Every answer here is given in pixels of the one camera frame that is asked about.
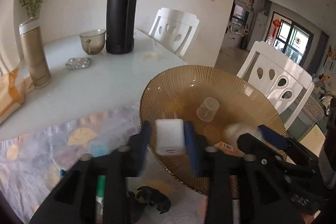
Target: television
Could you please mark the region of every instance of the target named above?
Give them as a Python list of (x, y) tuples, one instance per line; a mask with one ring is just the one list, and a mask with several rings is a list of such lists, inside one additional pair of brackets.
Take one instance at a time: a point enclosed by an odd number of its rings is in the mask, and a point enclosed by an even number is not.
[(245, 28), (249, 14), (249, 11), (242, 5), (234, 3), (231, 11), (231, 22)]

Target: chair backrest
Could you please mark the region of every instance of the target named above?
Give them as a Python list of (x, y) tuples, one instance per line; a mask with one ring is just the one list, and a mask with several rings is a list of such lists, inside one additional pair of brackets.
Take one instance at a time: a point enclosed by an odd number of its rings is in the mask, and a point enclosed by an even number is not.
[(162, 8), (157, 12), (149, 36), (182, 58), (196, 34), (199, 22), (193, 14)]
[(254, 43), (237, 76), (243, 78), (254, 61), (248, 82), (268, 98), (279, 114), (295, 101), (303, 88), (307, 90), (289, 118), (290, 124), (288, 121), (285, 124), (288, 129), (314, 89), (311, 76), (282, 52), (266, 42), (258, 41)]

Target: small plastic cup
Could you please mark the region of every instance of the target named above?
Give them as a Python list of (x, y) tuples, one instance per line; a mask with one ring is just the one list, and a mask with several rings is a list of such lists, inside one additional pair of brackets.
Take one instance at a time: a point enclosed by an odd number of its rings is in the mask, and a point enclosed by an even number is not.
[(216, 115), (218, 108), (219, 102), (214, 98), (208, 97), (197, 109), (197, 116), (204, 122), (211, 122)]

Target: thermos lid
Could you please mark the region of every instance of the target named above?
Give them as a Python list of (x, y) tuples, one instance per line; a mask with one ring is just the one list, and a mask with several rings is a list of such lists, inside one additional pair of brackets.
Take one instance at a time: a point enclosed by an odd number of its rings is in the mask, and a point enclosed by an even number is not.
[(20, 35), (23, 35), (27, 32), (30, 32), (31, 30), (36, 29), (39, 26), (40, 26), (40, 18), (38, 17), (30, 18), (19, 25), (19, 33)]

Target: black thermos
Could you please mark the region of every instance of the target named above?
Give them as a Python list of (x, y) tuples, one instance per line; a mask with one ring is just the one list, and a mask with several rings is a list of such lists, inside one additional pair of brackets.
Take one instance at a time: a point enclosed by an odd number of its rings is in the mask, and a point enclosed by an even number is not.
[(106, 50), (125, 54), (134, 48), (134, 20), (137, 0), (107, 0)]

